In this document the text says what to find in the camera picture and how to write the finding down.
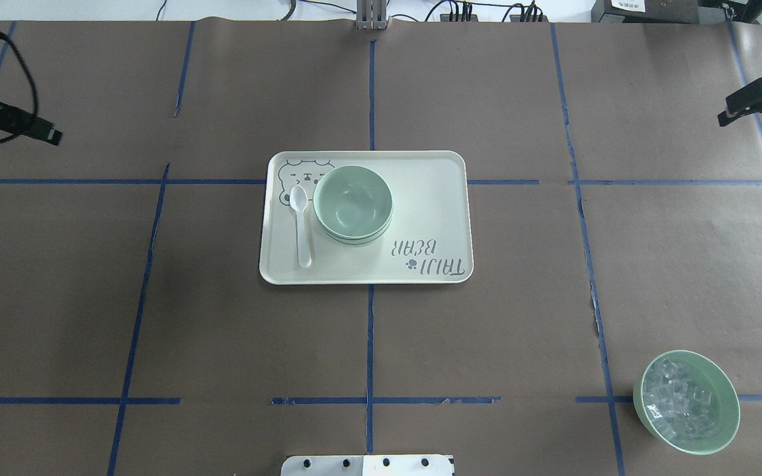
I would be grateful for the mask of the green bowl moved to tray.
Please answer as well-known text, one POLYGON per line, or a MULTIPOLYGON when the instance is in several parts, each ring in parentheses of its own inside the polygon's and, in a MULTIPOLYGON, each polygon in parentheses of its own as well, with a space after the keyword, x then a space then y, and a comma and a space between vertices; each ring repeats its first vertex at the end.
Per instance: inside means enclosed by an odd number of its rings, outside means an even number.
POLYGON ((320 222, 319 226, 327 236, 335 241, 345 244, 362 245, 381 238, 389 229, 390 224, 391 222, 388 221, 385 223, 369 223, 368 225, 345 227, 337 223, 335 227, 334 223, 320 222))

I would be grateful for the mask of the white plastic spoon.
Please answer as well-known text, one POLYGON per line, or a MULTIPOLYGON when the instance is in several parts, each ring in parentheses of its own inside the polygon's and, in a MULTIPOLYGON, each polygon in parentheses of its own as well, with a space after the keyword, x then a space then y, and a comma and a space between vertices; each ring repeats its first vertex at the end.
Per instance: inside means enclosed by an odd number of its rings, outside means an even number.
POLYGON ((300 267, 312 267, 312 252, 310 246, 310 235, 308 233, 308 224, 306 223, 306 210, 308 210, 308 195, 305 190, 296 184, 288 194, 288 202, 296 215, 296 246, 297 259, 300 267))

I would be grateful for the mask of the green bowl with ice cubes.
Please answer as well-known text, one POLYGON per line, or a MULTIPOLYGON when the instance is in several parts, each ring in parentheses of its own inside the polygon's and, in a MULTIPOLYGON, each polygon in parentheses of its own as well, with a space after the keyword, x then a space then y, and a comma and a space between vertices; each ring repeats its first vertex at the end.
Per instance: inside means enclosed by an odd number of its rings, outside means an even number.
POLYGON ((692 350, 668 350, 648 362, 633 383, 632 403, 650 434, 695 456, 731 445, 741 422, 732 381, 692 350))

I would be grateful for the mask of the pale green bear tray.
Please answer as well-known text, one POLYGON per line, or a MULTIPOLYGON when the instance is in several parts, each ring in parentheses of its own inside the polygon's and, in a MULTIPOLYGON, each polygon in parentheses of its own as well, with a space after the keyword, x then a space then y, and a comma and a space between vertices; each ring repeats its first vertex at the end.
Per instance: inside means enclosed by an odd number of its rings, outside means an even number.
POLYGON ((474 271, 468 173, 453 151, 282 151, 267 165, 258 264, 272 284, 462 283, 474 271), (389 184, 393 216, 377 240, 347 245, 327 235, 306 208, 312 263, 298 261, 296 214, 288 193, 312 196, 323 174, 361 166, 389 184))

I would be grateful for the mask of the green bowl on tray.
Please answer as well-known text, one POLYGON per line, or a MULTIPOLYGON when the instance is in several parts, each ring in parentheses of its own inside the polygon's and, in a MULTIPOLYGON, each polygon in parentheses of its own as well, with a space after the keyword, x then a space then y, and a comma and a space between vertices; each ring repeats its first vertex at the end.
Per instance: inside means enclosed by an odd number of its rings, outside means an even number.
POLYGON ((344 244, 345 246, 366 246, 367 244, 377 241, 378 239, 384 237, 384 233, 379 234, 373 234, 369 236, 354 238, 354 237, 348 237, 348 236, 339 236, 336 234, 329 234, 328 232, 325 232, 327 237, 331 238, 332 240, 339 242, 340 244, 344 244))

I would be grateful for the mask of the aluminium frame post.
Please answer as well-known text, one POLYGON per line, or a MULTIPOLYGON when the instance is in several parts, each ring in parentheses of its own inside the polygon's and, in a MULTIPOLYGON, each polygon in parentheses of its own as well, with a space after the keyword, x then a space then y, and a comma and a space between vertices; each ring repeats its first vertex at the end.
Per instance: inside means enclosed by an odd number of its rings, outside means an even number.
POLYGON ((389 25, 387 0, 358 0, 356 2, 357 30, 385 30, 389 25))

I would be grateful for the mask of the white pedestal column base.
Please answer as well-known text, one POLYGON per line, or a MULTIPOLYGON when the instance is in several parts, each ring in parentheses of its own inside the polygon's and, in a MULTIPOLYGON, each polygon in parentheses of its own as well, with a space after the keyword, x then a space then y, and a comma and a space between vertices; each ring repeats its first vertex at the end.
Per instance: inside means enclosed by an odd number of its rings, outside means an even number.
POLYGON ((454 475, 454 458, 442 454, 293 456, 281 475, 454 475))

